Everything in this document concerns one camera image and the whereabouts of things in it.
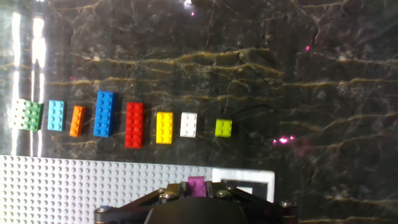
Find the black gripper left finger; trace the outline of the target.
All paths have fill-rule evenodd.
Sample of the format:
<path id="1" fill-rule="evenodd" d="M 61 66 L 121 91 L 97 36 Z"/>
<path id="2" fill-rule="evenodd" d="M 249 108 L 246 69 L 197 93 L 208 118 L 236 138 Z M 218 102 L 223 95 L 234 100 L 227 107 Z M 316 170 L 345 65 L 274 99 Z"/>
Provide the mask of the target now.
<path id="1" fill-rule="evenodd" d="M 121 207 L 103 205 L 94 211 L 95 223 L 145 223 L 150 211 L 158 205 L 185 198 L 187 183 L 169 184 Z"/>

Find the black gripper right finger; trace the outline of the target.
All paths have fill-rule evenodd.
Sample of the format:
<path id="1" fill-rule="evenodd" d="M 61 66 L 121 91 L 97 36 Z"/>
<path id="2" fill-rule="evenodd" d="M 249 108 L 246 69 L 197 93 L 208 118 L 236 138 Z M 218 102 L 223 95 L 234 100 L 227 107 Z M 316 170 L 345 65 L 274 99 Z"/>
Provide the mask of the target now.
<path id="1" fill-rule="evenodd" d="M 295 202 L 268 202 L 222 182 L 206 182 L 208 196 L 238 205 L 249 223 L 297 223 Z"/>

